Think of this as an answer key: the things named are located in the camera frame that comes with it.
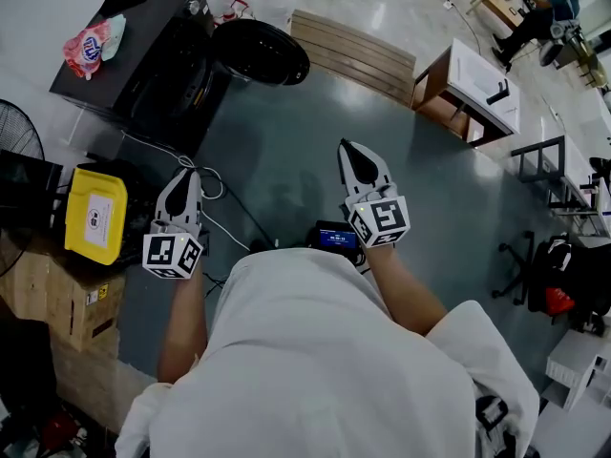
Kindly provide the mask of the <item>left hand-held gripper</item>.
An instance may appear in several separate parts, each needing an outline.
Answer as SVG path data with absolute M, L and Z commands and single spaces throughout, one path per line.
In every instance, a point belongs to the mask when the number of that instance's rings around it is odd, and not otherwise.
M 143 238 L 142 267 L 165 280 L 189 280 L 200 260 L 200 175 L 182 169 L 161 191 L 150 232 Z

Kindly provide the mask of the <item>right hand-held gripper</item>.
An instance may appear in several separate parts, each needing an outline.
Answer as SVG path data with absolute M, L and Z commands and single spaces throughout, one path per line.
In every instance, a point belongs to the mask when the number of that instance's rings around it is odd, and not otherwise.
M 344 138 L 337 157 L 340 178 L 348 194 L 347 222 L 363 247 L 394 244 L 402 239 L 411 229 L 410 217 L 405 197 L 399 195 L 396 183 L 391 182 L 386 161 L 364 145 Z M 359 193 L 359 184 L 369 189 Z

